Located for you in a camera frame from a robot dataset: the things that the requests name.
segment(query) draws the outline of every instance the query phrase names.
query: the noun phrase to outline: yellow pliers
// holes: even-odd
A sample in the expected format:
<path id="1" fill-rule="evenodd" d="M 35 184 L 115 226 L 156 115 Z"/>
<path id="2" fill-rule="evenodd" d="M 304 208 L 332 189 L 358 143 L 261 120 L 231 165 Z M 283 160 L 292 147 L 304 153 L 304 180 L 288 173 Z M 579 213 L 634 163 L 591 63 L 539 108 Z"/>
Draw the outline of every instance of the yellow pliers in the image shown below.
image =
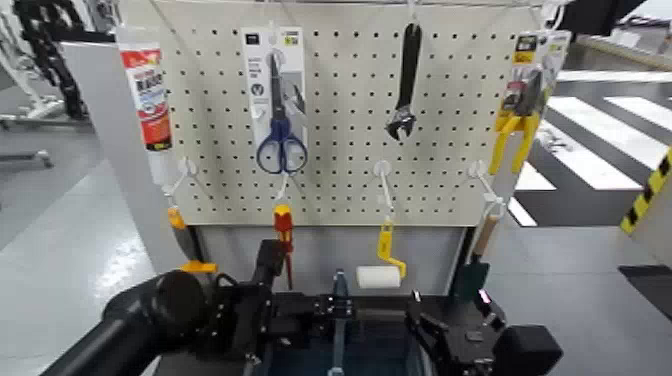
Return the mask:
<path id="1" fill-rule="evenodd" d="M 502 164 L 502 158 L 504 157 L 504 150 L 506 150 L 506 142 L 511 133 L 516 131 L 523 132 L 523 142 L 513 159 L 511 172 L 517 174 L 522 169 L 523 162 L 532 148 L 534 135 L 541 121 L 540 112 L 542 108 L 539 106 L 540 103 L 543 103 L 541 100 L 543 97 L 541 82 L 542 73 L 540 70 L 535 70 L 532 72 L 531 78 L 528 80 L 511 114 L 506 117 L 501 116 L 500 113 L 500 117 L 495 123 L 495 131 L 499 133 L 499 136 L 497 136 L 492 162 L 488 169 L 490 175 L 496 175 L 499 171 L 499 166 Z"/>

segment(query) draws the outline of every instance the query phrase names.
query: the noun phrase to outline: product label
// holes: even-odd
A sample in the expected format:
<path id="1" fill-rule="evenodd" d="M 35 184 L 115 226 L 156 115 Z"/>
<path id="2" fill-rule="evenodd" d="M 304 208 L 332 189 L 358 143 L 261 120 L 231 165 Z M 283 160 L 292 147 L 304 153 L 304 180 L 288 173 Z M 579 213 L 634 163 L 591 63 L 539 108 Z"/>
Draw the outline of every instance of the product label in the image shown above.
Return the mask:
<path id="1" fill-rule="evenodd" d="M 241 31 L 255 144 L 259 147 L 271 132 L 271 54 L 275 56 L 281 77 L 281 92 L 286 99 L 286 115 L 292 124 L 292 132 L 307 144 L 305 113 L 302 112 L 305 111 L 306 97 L 303 29 L 295 26 L 243 27 Z M 299 102 L 303 108 L 295 107 Z"/>
<path id="2" fill-rule="evenodd" d="M 147 150 L 170 149 L 167 92 L 159 66 L 161 51 L 158 48 L 122 50 L 121 58 Z"/>

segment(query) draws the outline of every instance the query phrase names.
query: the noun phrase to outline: wooden handle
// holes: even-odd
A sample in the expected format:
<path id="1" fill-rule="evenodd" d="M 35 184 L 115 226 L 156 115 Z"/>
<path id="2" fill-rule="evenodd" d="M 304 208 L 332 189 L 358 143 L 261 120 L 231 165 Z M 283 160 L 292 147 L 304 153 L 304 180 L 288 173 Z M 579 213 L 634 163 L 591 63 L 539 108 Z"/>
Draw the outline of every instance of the wooden handle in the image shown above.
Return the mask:
<path id="1" fill-rule="evenodd" d="M 481 230 L 481 235 L 478 237 L 476 245 L 474 245 L 472 254 L 479 257 L 483 256 L 485 253 L 485 248 L 488 246 L 490 236 L 495 230 L 497 222 L 499 222 L 499 219 L 497 219 L 497 217 L 494 215 L 489 215 L 485 218 L 485 221 L 483 222 L 483 230 Z"/>

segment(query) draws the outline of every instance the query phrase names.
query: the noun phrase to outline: scissors blade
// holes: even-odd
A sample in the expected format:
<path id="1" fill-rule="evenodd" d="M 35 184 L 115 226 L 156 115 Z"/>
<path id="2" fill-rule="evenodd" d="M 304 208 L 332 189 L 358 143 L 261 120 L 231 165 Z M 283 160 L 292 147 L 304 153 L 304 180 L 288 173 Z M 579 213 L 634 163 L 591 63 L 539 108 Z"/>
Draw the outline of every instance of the scissors blade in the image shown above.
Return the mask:
<path id="1" fill-rule="evenodd" d="M 275 54 L 271 53 L 271 103 L 273 105 L 273 117 L 284 119 L 285 105 L 282 103 L 282 89 L 280 86 L 280 74 L 275 63 Z"/>

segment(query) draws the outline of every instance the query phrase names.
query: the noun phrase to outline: white roll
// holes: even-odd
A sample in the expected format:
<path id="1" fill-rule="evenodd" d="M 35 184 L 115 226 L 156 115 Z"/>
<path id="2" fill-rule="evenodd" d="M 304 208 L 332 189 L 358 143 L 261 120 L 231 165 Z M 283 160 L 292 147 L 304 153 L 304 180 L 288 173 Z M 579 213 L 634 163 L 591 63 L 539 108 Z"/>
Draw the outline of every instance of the white roll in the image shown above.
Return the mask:
<path id="1" fill-rule="evenodd" d="M 399 268 L 390 266 L 358 266 L 357 284 L 362 289 L 389 289 L 401 286 Z"/>

